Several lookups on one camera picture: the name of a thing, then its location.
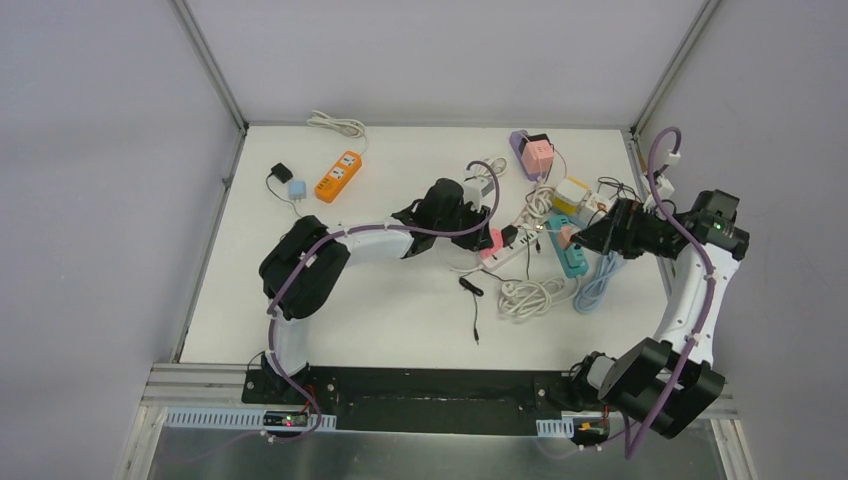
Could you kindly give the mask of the orange power strip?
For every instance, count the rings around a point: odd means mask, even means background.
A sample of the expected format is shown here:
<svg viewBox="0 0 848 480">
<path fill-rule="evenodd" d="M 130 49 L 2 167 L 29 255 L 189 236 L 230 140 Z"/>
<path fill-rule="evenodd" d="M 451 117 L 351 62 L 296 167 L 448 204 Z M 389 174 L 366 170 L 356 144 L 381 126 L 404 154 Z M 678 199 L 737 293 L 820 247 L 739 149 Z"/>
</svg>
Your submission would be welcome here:
<svg viewBox="0 0 848 480">
<path fill-rule="evenodd" d="M 332 203 L 362 166 L 361 155 L 344 152 L 314 187 L 315 197 Z"/>
</svg>

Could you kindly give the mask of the light blue charger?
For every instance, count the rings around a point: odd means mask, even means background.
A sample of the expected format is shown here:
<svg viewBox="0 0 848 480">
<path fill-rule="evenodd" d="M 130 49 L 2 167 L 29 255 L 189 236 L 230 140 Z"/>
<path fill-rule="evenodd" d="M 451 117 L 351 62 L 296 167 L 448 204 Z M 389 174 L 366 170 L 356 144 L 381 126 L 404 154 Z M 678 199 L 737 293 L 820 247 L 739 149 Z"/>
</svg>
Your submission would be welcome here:
<svg viewBox="0 0 848 480">
<path fill-rule="evenodd" d="M 306 183 L 302 180 L 290 180 L 287 183 L 287 195 L 290 201 L 302 201 L 307 197 Z"/>
</svg>

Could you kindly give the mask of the black charger with cable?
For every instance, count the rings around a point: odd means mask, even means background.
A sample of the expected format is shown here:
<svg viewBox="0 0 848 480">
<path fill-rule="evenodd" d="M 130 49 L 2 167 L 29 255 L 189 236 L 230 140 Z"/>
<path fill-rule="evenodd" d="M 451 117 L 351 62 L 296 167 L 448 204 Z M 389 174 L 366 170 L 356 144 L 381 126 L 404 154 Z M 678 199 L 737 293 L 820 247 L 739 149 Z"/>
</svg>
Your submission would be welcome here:
<svg viewBox="0 0 848 480">
<path fill-rule="evenodd" d="M 271 185 L 270 185 L 270 180 L 271 180 L 271 179 L 275 179 L 275 180 L 276 180 L 278 183 L 280 183 L 281 185 L 286 185 L 289 181 L 291 181 L 291 180 L 293 179 L 293 173 L 291 172 L 291 170 L 290 170 L 288 167 L 286 167 L 286 166 L 285 166 L 283 163 L 281 163 L 281 162 L 278 162 L 278 163 L 274 164 L 274 165 L 270 168 L 269 173 L 268 173 L 268 175 L 266 176 L 266 179 L 265 179 L 266 188 L 267 188 L 267 189 L 268 189 L 268 191 L 269 191 L 269 192 L 270 192 L 273 196 L 275 196 L 278 200 L 280 200 L 280 201 L 282 201 L 282 202 L 284 202 L 284 203 L 289 204 L 289 205 L 292 207 L 292 209 L 293 209 L 293 211 L 295 212 L 295 214 L 296 214 L 298 217 L 301 217 L 300 213 L 299 213 L 299 212 L 298 212 L 298 210 L 297 210 L 297 207 L 296 207 L 295 203 L 294 203 L 292 200 L 290 200 L 290 199 L 288 199 L 288 198 L 283 198 L 283 197 L 281 197 L 280 195 L 278 195 L 278 194 L 274 191 L 274 189 L 273 189 L 273 188 L 271 187 Z"/>
</svg>

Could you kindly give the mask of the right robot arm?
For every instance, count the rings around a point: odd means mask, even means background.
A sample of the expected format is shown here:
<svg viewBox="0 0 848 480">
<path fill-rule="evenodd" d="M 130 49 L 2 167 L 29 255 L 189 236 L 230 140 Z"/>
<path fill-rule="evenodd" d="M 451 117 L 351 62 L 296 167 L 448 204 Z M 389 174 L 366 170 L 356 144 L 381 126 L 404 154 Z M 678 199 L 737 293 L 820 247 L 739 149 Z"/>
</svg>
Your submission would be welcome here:
<svg viewBox="0 0 848 480">
<path fill-rule="evenodd" d="M 749 246 L 735 224 L 739 200 L 721 190 L 699 193 L 687 212 L 669 217 L 634 200 L 574 234 L 575 245 L 626 260 L 645 253 L 672 261 L 672 295 L 656 333 L 614 359 L 587 355 L 567 384 L 569 400 L 583 410 L 599 403 L 673 438 L 722 393 L 725 378 L 713 368 L 713 337 L 724 293 Z"/>
</svg>

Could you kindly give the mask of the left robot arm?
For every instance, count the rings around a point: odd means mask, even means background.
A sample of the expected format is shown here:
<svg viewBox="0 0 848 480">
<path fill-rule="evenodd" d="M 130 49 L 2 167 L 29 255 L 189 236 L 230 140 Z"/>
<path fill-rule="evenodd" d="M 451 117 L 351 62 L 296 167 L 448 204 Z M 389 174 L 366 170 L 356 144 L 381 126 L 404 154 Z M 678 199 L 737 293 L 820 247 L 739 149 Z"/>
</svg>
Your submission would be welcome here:
<svg viewBox="0 0 848 480">
<path fill-rule="evenodd" d="M 423 197 L 378 223 L 330 228 L 314 215 L 297 220 L 258 270 L 269 301 L 268 347 L 261 360 L 269 394 L 286 405 L 303 396 L 306 321 L 323 307 L 346 268 L 413 258 L 440 238 L 470 252 L 490 248 L 490 221 L 498 206 L 483 200 L 500 194 L 496 179 L 440 178 Z"/>
</svg>

